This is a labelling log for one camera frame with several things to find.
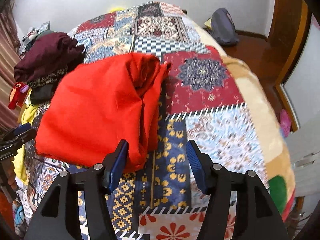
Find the black patterned garment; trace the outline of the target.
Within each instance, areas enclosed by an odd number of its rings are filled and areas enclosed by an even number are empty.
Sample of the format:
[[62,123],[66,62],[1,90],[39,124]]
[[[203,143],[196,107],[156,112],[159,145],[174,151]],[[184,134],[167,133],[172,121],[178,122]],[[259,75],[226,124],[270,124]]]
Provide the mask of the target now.
[[46,76],[41,76],[35,80],[28,81],[27,85],[31,89],[30,102],[33,105],[39,105],[50,101],[56,91],[57,85],[67,74],[67,70],[67,67],[62,68]]

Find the patchwork patterned bedspread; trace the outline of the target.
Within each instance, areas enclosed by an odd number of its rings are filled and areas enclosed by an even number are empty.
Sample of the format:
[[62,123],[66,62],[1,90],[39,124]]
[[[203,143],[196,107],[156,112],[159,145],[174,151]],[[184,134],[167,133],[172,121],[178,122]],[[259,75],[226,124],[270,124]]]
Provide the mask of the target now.
[[106,198],[119,239],[196,239],[209,197],[196,186],[185,154],[196,141],[230,171],[253,170],[267,184],[266,163],[243,92],[221,51],[179,7],[148,2],[104,14],[69,32],[85,62],[128,52],[172,67],[159,101],[157,149]]

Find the red jacket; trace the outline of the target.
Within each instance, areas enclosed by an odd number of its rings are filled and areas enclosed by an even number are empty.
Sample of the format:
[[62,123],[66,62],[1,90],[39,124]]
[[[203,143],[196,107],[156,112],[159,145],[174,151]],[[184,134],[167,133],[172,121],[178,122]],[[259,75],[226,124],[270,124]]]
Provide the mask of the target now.
[[89,167],[124,139],[125,172],[142,169],[157,149],[158,102],[170,67],[142,53],[78,65],[63,77],[41,119],[38,154]]

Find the red parrot plush toy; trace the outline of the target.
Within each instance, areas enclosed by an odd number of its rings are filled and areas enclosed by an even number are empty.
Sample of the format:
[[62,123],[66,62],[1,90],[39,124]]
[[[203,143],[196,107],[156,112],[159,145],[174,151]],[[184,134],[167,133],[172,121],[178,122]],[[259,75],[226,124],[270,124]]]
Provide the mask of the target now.
[[15,83],[10,91],[8,108],[14,110],[17,106],[22,107],[28,90],[29,86],[26,83]]

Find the maroon folded garment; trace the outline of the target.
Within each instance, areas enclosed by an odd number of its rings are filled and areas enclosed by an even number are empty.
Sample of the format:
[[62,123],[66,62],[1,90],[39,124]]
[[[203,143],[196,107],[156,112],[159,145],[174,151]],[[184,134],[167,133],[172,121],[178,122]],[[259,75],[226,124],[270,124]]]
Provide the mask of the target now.
[[74,70],[85,58],[85,46],[66,33],[53,32],[38,38],[14,67],[17,82],[30,82],[58,70]]

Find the striped curtain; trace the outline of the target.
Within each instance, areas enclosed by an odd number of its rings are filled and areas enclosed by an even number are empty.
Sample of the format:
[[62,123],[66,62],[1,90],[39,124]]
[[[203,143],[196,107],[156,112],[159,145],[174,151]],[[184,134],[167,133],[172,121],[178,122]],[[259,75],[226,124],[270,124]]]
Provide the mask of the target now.
[[17,125],[18,112],[8,109],[10,91],[15,83],[14,67],[20,61],[16,23],[12,5],[6,4],[1,10],[1,131]]

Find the yellow garment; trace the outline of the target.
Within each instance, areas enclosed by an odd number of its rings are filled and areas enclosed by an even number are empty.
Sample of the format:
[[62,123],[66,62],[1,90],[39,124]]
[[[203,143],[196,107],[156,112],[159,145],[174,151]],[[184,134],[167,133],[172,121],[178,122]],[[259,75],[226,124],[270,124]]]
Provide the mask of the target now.
[[[22,114],[21,114],[21,124],[22,128],[18,128],[18,130],[22,133],[20,134],[22,137],[19,140],[20,143],[28,142],[31,139],[35,138],[35,133],[31,132],[31,125],[33,123],[33,119],[35,118],[36,111],[39,105],[33,105],[30,99],[31,90],[28,92],[26,100],[22,107]],[[16,177],[21,180],[25,185],[27,185],[28,178],[27,178],[27,171],[26,166],[24,164],[25,158],[25,145],[21,145],[21,147],[17,150],[17,154],[14,156],[14,171],[16,173]]]

